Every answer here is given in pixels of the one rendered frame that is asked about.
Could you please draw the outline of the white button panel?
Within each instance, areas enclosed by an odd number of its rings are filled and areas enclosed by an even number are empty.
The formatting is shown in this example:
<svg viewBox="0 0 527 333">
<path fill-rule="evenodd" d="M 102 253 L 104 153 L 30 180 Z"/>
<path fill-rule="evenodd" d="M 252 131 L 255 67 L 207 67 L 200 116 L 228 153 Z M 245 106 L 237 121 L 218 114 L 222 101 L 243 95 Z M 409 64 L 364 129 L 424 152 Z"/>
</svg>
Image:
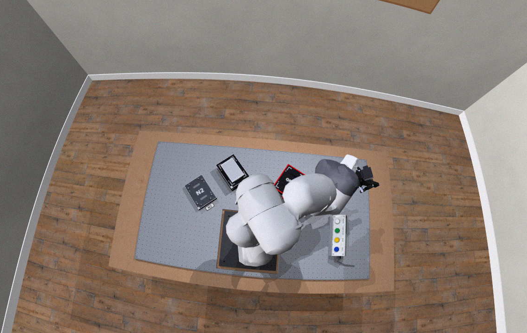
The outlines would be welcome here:
<svg viewBox="0 0 527 333">
<path fill-rule="evenodd" d="M 333 215 L 331 216 L 331 233 L 329 244 L 329 256 L 337 256 L 336 263 L 340 263 L 341 256 L 346 256 L 347 246 L 347 216 Z M 343 264 L 343 263 L 340 263 Z M 354 265 L 343 264 L 345 266 L 354 267 Z"/>
</svg>

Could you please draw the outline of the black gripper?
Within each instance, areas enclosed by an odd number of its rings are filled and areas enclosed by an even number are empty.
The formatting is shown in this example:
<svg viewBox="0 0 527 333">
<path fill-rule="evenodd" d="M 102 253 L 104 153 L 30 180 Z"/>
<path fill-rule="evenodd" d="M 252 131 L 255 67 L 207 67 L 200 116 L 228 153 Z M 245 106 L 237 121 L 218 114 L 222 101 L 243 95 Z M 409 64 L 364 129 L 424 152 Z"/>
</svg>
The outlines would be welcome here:
<svg viewBox="0 0 527 333">
<path fill-rule="evenodd" d="M 373 181 L 373 179 L 369 179 L 369 180 L 361 180 L 361 169 L 358 167 L 356 168 L 356 175 L 358 175 L 358 179 L 360 181 L 360 184 L 359 184 L 359 187 L 360 188 L 360 193 L 362 192 L 365 192 L 366 190 L 369 190 L 370 188 L 373 188 L 373 187 L 378 187 L 379 186 L 379 183 Z M 367 187 L 362 187 L 362 185 L 365 185 Z"/>
</svg>

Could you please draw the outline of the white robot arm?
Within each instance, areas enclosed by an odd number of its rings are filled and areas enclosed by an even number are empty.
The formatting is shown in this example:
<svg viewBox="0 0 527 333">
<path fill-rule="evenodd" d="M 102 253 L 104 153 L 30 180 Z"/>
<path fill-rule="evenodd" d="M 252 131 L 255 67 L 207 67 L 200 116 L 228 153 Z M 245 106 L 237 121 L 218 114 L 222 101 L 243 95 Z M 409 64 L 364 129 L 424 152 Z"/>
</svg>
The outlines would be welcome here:
<svg viewBox="0 0 527 333">
<path fill-rule="evenodd" d="M 264 173 L 242 180 L 236 191 L 238 213 L 226 225 L 228 238 L 238 245 L 240 263 L 259 267 L 291 250 L 304 226 L 299 219 L 306 215 L 339 215 L 359 187 L 358 162 L 350 154 L 340 163 L 319 161 L 315 173 L 285 186 L 284 200 Z"/>
</svg>

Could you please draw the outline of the black rectangular nest with red border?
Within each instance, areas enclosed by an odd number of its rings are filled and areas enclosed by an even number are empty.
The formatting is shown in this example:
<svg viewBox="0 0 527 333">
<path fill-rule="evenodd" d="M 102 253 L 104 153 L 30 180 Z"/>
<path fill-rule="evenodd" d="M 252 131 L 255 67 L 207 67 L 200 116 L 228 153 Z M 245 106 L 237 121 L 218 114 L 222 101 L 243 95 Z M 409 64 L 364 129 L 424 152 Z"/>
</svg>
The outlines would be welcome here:
<svg viewBox="0 0 527 333">
<path fill-rule="evenodd" d="M 285 186 L 290 183 L 292 179 L 295 179 L 302 175 L 305 174 L 288 164 L 284 171 L 281 173 L 280 177 L 277 179 L 274 186 L 276 186 L 277 191 L 282 195 Z"/>
</svg>

